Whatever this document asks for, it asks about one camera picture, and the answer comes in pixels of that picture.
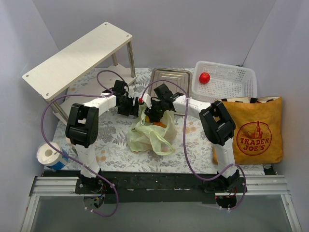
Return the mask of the red toy apple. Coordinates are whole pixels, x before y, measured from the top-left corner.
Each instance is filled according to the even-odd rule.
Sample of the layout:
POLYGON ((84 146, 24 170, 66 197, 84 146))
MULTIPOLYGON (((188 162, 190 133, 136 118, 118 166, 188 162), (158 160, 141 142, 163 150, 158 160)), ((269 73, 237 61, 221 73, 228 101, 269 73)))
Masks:
POLYGON ((211 76, 208 72, 203 72, 199 76, 199 82, 201 84, 207 84, 211 79, 211 76))

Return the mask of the long orange toy bread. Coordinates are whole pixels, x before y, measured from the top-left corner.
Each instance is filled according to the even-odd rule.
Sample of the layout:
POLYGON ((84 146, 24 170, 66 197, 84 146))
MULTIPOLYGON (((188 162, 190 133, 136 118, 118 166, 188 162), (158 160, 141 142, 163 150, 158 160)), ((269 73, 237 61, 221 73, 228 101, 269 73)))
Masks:
POLYGON ((163 128, 166 128, 167 126, 165 124, 163 124, 161 121, 159 122, 151 122, 150 121, 150 118, 148 116, 145 117, 145 122, 149 122, 149 123, 152 123, 153 125, 157 125, 157 126, 160 126, 160 127, 163 127, 163 128))

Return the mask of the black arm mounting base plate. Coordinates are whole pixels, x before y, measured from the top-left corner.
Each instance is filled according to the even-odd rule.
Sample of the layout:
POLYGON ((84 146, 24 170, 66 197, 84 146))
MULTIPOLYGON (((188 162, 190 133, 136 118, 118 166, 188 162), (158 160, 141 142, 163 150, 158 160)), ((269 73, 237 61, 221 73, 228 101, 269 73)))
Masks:
POLYGON ((94 185, 77 179, 76 194, 98 194, 109 203, 216 203, 215 195, 221 193, 235 198, 246 192, 243 177, 228 185, 223 178, 202 181, 193 174, 104 172, 107 181, 95 178, 94 185))

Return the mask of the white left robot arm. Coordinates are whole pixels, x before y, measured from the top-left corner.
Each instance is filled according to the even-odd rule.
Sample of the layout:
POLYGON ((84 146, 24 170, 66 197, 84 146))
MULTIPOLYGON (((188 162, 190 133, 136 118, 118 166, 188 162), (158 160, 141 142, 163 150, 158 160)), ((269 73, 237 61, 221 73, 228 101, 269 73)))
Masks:
POLYGON ((86 187, 92 193, 100 192, 103 187, 102 180, 97 178, 100 167, 94 148, 98 137, 99 117, 115 107, 120 115, 138 116, 139 98, 133 94, 133 87, 117 80, 111 89, 101 95, 93 95, 93 100, 71 106, 65 135, 77 152, 78 161, 82 163, 81 176, 88 178, 86 187))

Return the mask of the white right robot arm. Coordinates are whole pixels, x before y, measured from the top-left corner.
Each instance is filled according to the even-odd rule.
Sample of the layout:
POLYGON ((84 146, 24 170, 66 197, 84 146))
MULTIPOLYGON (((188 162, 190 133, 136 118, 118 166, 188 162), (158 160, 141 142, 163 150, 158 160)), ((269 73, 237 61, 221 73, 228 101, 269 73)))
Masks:
POLYGON ((151 100, 146 91, 143 91, 139 100, 139 103, 144 102, 147 109, 150 110, 149 118, 152 121, 159 120, 166 110, 184 113, 183 128, 186 129, 188 115, 198 118, 207 139, 215 148, 218 174, 211 178, 203 178, 195 173, 190 164, 186 150, 186 132, 183 132, 183 150, 190 171, 202 181, 213 181, 219 178, 219 188, 224 192, 229 192, 235 188, 236 180, 239 178, 239 170, 233 152, 233 137, 236 124, 223 102, 197 101, 190 98, 184 89, 182 89, 181 93, 173 94, 164 83, 157 87, 155 92, 158 97, 157 102, 151 100))

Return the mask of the light green plastic grocery bag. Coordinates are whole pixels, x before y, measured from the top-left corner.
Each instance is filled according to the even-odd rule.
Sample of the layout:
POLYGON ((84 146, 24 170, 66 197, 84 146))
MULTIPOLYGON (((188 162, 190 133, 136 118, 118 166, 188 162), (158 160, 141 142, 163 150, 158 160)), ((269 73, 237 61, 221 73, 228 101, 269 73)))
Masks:
POLYGON ((133 152, 152 150, 160 156, 173 154, 175 149, 171 143, 177 135, 174 112, 164 112, 161 122, 167 127, 163 128, 145 122, 145 110, 146 106, 141 106, 138 118, 131 124, 126 135, 127 145, 133 152))

